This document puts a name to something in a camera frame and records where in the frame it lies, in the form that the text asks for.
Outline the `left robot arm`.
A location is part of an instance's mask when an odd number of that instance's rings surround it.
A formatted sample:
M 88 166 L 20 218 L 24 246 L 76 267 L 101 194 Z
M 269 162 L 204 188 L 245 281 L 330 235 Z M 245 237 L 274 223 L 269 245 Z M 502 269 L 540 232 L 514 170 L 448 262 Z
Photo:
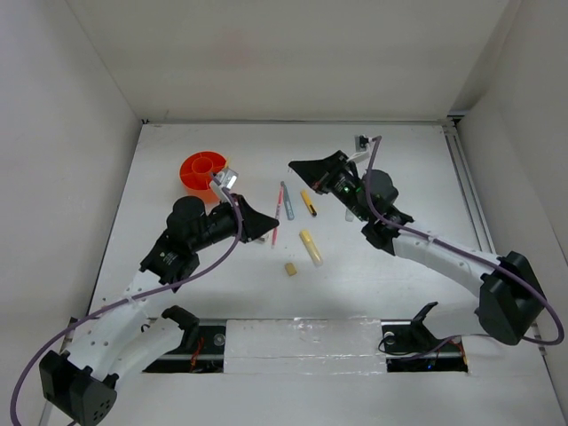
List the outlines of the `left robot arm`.
M 190 351 L 197 344 L 200 321 L 173 296 L 197 276 L 199 251 L 227 239 L 248 243 L 278 225 L 238 194 L 227 193 L 211 211 L 197 197 L 178 199 L 122 299 L 101 308 L 89 332 L 63 352 L 42 356 L 44 397 L 79 425 L 100 424 L 129 374 L 166 351 Z

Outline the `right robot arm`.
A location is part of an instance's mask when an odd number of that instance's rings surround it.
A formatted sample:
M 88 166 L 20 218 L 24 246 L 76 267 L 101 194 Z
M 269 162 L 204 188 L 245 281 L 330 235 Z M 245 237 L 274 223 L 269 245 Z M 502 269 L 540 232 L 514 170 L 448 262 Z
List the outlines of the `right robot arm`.
M 412 260 L 462 285 L 477 300 L 480 328 L 495 340 L 516 345 L 542 312 L 544 293 L 528 259 L 460 248 L 423 230 L 394 205 L 398 190 L 382 170 L 363 176 L 337 151 L 321 159 L 288 165 L 314 192 L 333 194 L 364 222 L 361 232 L 376 249 Z

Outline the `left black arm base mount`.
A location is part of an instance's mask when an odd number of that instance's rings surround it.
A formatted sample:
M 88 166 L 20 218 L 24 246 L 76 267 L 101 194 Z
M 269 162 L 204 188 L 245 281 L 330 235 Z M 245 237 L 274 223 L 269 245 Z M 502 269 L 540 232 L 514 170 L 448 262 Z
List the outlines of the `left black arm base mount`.
M 221 374 L 224 372 L 225 319 L 199 319 L 186 309 L 174 305 L 163 312 L 176 320 L 184 331 L 180 344 L 161 355 L 145 370 L 149 374 Z

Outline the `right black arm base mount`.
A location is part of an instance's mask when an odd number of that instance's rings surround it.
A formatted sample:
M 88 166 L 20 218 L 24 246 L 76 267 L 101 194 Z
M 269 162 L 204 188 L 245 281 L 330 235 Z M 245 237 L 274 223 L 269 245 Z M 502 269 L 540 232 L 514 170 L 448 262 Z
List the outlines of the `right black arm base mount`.
M 454 338 L 438 347 L 436 338 L 424 325 L 437 302 L 426 304 L 411 319 L 381 321 L 382 336 L 377 350 L 385 355 L 388 373 L 468 373 L 462 341 Z

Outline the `thin pink highlighter pen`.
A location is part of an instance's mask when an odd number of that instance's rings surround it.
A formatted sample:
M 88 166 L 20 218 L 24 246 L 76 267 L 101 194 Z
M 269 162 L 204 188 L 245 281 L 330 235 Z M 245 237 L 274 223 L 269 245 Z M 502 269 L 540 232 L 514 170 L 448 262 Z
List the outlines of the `thin pink highlighter pen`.
M 276 211 L 275 211 L 275 216 L 274 216 L 274 218 L 277 220 L 278 224 L 272 230 L 271 249 L 275 248 L 277 237 L 278 237 L 278 229 L 279 229 L 278 227 L 279 227 L 279 223 L 280 223 L 280 211 L 281 211 L 281 208 L 282 208 L 282 205 L 283 205 L 283 198 L 284 198 L 284 187 L 283 187 L 282 182 L 280 182 L 279 196 L 278 196 L 278 201 L 277 201 L 277 206 L 276 206 Z

